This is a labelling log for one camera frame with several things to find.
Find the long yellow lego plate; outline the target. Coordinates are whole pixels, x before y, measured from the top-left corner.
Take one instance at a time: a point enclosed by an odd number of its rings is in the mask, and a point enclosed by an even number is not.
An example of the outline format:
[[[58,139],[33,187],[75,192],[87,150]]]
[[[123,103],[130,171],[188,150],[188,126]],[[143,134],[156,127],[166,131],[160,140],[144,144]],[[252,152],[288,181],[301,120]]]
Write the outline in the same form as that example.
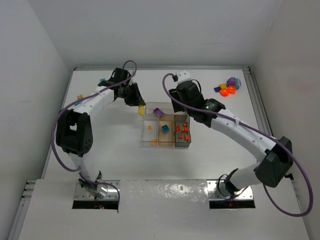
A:
[[[144,116],[144,114],[145,114],[145,106],[144,105],[140,105],[139,107],[138,107],[138,114],[140,115],[140,116]]]

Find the dark purple lego brick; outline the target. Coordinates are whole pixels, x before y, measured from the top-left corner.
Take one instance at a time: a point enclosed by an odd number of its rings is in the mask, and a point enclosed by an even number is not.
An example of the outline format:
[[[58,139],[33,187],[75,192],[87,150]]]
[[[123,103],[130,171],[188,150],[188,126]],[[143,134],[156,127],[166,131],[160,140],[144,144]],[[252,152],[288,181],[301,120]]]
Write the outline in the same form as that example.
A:
[[[159,109],[158,107],[156,107],[154,110],[153,110],[153,113],[156,114],[156,115],[163,115],[164,112]]]

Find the small teal lego brick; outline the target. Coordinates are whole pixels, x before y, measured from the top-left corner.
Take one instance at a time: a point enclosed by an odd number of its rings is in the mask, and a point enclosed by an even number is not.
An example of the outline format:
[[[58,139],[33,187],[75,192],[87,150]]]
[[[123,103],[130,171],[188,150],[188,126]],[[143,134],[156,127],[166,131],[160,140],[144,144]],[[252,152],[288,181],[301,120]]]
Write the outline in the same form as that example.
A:
[[[169,131],[169,127],[167,124],[161,126],[161,130],[163,133],[167,133]]]

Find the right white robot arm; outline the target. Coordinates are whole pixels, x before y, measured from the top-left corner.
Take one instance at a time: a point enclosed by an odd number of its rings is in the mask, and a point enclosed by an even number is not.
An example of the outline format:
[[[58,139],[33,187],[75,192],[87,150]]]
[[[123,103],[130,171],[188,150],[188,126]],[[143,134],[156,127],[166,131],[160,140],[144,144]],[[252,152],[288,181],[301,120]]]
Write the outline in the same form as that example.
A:
[[[205,99],[192,80],[185,80],[168,92],[174,98],[175,111],[187,112],[196,122],[226,135],[255,157],[255,164],[234,169],[217,184],[221,195],[234,196],[241,189],[258,184],[275,188],[293,165],[288,154],[292,143],[288,138],[279,139],[282,144],[279,146],[275,138],[269,139],[244,127],[224,104],[213,98]]]

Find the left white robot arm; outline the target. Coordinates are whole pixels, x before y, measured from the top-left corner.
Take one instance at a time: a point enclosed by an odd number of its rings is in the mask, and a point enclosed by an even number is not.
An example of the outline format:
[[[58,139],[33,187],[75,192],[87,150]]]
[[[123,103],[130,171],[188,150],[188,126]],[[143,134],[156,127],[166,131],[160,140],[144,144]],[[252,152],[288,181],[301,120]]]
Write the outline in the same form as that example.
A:
[[[63,109],[57,118],[55,143],[72,160],[80,175],[80,186],[96,198],[104,198],[110,189],[119,189],[102,180],[102,173],[89,159],[94,138],[92,120],[110,103],[121,98],[130,107],[145,106],[138,84],[133,77],[136,71],[115,68],[109,79],[103,78],[95,92],[79,97],[75,103]]]

